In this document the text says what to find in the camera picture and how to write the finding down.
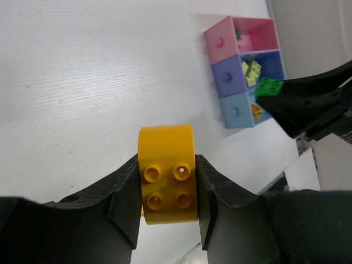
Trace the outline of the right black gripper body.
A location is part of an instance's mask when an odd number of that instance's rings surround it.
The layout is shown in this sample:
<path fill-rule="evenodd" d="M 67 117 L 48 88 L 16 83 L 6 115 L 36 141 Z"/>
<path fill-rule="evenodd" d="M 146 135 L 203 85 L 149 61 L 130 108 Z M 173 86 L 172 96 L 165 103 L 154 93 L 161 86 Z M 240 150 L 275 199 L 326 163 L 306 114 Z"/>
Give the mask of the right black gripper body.
<path fill-rule="evenodd" d="M 304 141 L 319 141 L 330 134 L 334 134 L 341 138 L 345 142 L 351 144 L 351 108 L 349 108 L 345 113 L 332 119 L 327 124 L 321 127 L 314 127 L 312 134 L 302 135 L 296 138 L 297 143 L 303 143 Z"/>

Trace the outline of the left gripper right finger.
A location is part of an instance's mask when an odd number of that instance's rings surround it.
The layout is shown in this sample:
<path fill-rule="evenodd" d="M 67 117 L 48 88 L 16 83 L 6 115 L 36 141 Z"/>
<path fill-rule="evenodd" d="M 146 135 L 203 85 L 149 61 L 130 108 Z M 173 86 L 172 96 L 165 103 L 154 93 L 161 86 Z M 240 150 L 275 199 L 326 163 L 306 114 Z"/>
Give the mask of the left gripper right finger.
<path fill-rule="evenodd" d="M 256 195 L 195 157 L 209 263 L 351 263 L 350 191 Z"/>

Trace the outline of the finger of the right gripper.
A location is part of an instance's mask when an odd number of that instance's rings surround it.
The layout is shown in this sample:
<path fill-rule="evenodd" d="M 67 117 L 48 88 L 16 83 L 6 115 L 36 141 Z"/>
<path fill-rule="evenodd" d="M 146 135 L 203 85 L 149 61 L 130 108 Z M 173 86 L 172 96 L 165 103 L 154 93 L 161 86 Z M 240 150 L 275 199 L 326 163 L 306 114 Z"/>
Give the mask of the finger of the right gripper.
<path fill-rule="evenodd" d="M 322 127 L 351 108 L 351 83 L 319 96 L 268 96 L 256 99 L 291 138 Z"/>
<path fill-rule="evenodd" d="M 335 91 L 351 77 L 351 61 L 327 72 L 284 80 L 280 96 L 319 96 Z"/>

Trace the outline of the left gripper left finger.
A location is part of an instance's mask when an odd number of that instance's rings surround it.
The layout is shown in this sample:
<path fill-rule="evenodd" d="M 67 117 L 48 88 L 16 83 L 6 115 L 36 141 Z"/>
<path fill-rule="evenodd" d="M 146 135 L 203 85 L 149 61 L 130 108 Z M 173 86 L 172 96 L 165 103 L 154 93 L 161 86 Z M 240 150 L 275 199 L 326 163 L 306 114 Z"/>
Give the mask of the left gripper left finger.
<path fill-rule="evenodd" d="M 130 263 L 141 218 L 137 157 L 59 202 L 1 198 L 1 263 Z"/>

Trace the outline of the orange lego brick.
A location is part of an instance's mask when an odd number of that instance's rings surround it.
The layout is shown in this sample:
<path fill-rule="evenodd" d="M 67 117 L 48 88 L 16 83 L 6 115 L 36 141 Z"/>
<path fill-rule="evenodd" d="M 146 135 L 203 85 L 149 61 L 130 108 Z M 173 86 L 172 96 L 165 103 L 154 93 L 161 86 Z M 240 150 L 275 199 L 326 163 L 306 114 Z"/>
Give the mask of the orange lego brick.
<path fill-rule="evenodd" d="M 253 118 L 258 119 L 261 116 L 263 109 L 256 104 L 251 104 L 251 111 Z"/>

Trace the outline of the lime lego brick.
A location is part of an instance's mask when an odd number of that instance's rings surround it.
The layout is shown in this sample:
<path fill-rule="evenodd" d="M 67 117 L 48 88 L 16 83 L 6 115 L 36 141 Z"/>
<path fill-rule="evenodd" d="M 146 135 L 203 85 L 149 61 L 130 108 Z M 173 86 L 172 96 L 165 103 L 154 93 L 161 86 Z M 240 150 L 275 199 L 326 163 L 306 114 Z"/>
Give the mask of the lime lego brick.
<path fill-rule="evenodd" d="M 243 61 L 242 69 L 247 86 L 252 87 L 256 85 L 261 74 L 262 66 L 255 60 L 248 62 Z"/>

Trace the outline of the small dark green lego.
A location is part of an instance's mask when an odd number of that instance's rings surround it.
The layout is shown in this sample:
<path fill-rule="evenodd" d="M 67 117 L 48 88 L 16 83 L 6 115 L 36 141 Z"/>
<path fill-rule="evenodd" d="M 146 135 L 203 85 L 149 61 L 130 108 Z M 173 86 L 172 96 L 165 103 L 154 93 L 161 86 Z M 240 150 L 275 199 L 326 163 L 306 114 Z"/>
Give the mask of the small dark green lego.
<path fill-rule="evenodd" d="M 243 37 L 242 37 L 241 32 L 240 32 L 240 31 L 237 31 L 237 32 L 236 32 L 236 40 L 237 40 L 237 41 L 240 41 L 240 40 L 242 40 L 242 39 L 243 39 Z"/>

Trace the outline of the orange flower print lego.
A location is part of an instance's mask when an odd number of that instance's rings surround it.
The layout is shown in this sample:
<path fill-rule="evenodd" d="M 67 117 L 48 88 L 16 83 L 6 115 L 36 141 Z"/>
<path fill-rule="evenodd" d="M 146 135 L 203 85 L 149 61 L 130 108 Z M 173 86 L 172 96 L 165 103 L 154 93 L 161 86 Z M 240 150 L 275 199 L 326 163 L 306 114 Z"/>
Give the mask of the orange flower print lego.
<path fill-rule="evenodd" d="M 192 125 L 141 128 L 137 157 L 146 223 L 196 221 L 198 207 Z"/>

